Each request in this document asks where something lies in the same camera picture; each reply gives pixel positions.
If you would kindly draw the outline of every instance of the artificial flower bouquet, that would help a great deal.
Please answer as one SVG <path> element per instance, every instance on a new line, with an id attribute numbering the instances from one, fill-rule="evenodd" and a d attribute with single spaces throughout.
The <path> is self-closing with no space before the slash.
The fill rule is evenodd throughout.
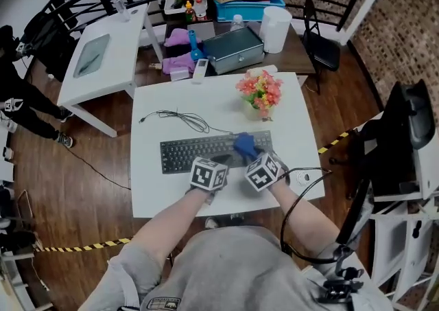
<path id="1" fill-rule="evenodd" d="M 250 72 L 241 79 L 236 88 L 243 93 L 243 99 L 254 109 L 259 110 L 262 118 L 268 117 L 270 109 L 281 99 L 282 80 L 274 79 L 267 71 L 260 76 L 251 76 Z"/>

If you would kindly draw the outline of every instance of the wooden floor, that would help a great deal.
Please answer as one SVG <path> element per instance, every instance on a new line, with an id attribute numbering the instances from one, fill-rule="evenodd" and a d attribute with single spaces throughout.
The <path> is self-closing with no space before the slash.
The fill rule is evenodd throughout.
<path id="1" fill-rule="evenodd" d="M 156 71 L 145 68 L 150 56 L 149 51 L 139 52 L 137 78 L 142 84 L 161 81 Z M 34 65 L 32 75 L 33 84 L 56 102 L 60 83 L 49 80 L 40 63 Z M 308 84 L 309 88 L 315 88 L 312 80 Z M 305 86 L 302 91 L 318 147 L 378 113 L 372 92 L 347 49 L 342 50 L 338 72 L 323 72 L 321 96 Z M 60 124 L 50 116 L 41 117 L 75 138 L 74 153 L 111 180 L 130 186 L 132 100 L 127 94 L 118 93 L 87 102 L 84 107 L 116 129 L 119 136 L 116 139 L 107 137 L 78 118 Z M 320 157 L 322 166 L 332 169 L 334 174 L 324 182 L 326 197 L 313 202 L 339 227 L 351 204 L 345 195 L 352 186 L 353 173 L 349 168 L 330 165 L 329 157 L 344 158 L 346 143 L 347 140 L 342 141 Z M 13 162 L 16 164 L 14 188 L 16 192 L 28 190 L 36 230 L 45 246 L 84 246 L 124 238 L 134 235 L 147 222 L 132 218 L 129 190 L 106 181 L 64 147 L 22 128 L 12 136 L 11 147 L 15 151 Z M 280 209 L 258 211 L 246 217 L 278 235 L 282 220 Z M 203 219 L 195 219 L 177 250 L 181 251 L 187 239 L 203 226 Z M 358 250 L 366 266 L 368 245 L 367 231 Z M 102 277 L 106 261 L 119 250 L 120 247 L 109 247 L 81 253 L 39 253 L 34 264 L 48 285 L 50 299 L 57 309 L 77 310 Z M 23 265 L 23 268 L 31 290 L 40 288 L 29 265 Z M 40 299 L 39 292 L 32 294 Z"/>

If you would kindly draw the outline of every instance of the blue plastic bin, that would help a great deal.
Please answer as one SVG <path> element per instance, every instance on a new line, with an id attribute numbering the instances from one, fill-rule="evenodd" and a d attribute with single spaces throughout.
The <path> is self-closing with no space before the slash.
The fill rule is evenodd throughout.
<path id="1" fill-rule="evenodd" d="M 219 3 L 217 6 L 217 20 L 219 22 L 231 22 L 235 14 L 242 15 L 245 21 L 262 21 L 263 9 L 268 6 L 285 7 L 284 0 L 270 0 L 270 2 L 251 2 L 236 0 L 226 3 Z"/>

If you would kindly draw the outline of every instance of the metal box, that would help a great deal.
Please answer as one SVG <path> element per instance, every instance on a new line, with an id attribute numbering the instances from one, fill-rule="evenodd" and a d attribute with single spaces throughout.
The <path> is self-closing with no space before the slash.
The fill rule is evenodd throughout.
<path id="1" fill-rule="evenodd" d="M 249 27 L 205 40 L 203 50 L 217 74 L 255 65 L 264 58 L 263 41 Z"/>

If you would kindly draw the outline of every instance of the shirt sleeve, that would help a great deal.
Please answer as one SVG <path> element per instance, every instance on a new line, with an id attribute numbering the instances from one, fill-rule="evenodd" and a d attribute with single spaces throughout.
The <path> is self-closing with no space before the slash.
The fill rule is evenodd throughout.
<path id="1" fill-rule="evenodd" d="M 334 243 L 319 254 L 320 259 L 329 259 L 333 257 L 333 252 L 339 244 Z M 334 264 L 319 264 L 313 265 L 313 267 L 320 271 L 326 279 L 339 279 L 335 274 L 335 263 Z M 360 262 L 356 253 L 347 257 L 342 264 L 343 268 L 354 267 L 356 269 L 364 270 L 364 274 L 357 279 L 363 282 L 363 286 L 358 291 L 358 293 L 353 295 L 354 309 L 355 311 L 393 311 L 392 303 L 390 300 L 384 296 L 384 294 L 378 289 L 378 287 L 372 282 L 363 264 Z"/>
<path id="2" fill-rule="evenodd" d="M 107 271 L 79 311 L 114 311 L 125 306 L 123 279 L 117 273 L 120 268 L 134 282 L 140 303 L 160 284 L 162 268 L 158 262 L 143 248 L 131 242 L 109 261 Z"/>

